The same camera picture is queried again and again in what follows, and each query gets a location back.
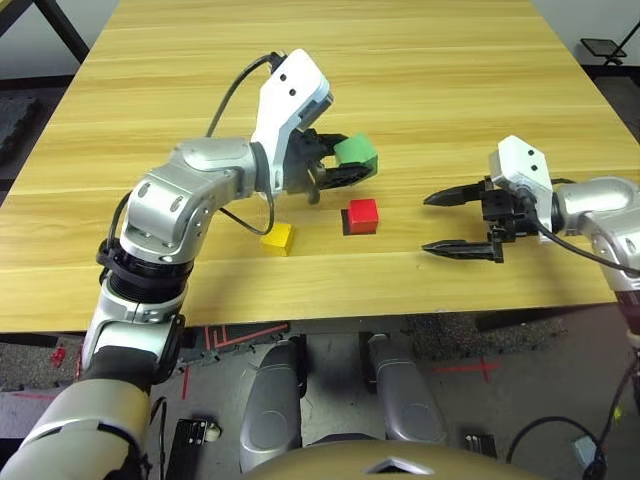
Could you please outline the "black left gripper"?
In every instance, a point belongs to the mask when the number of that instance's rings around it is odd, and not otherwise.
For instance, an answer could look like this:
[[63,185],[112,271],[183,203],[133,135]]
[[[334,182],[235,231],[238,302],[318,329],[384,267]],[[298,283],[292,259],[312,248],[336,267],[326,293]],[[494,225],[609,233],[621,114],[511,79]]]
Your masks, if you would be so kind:
[[365,163],[345,163],[324,170],[322,159],[334,156],[335,147],[348,137],[343,134],[318,134],[315,129],[294,130],[290,135],[284,159],[284,191],[289,195],[304,194],[309,204],[317,204],[320,190],[347,187],[376,173]]

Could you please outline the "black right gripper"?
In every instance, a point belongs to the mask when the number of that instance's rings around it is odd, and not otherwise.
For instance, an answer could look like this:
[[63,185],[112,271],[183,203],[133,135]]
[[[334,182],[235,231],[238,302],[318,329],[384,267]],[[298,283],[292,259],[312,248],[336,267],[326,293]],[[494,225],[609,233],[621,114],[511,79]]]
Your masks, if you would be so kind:
[[424,205],[451,207],[480,199],[482,218],[487,226],[486,242],[441,240],[422,246],[436,256],[455,260],[488,260],[503,263],[504,243],[521,237],[534,236],[538,229],[525,212],[525,206],[515,195],[498,189],[489,177],[481,182],[455,186],[430,194]]

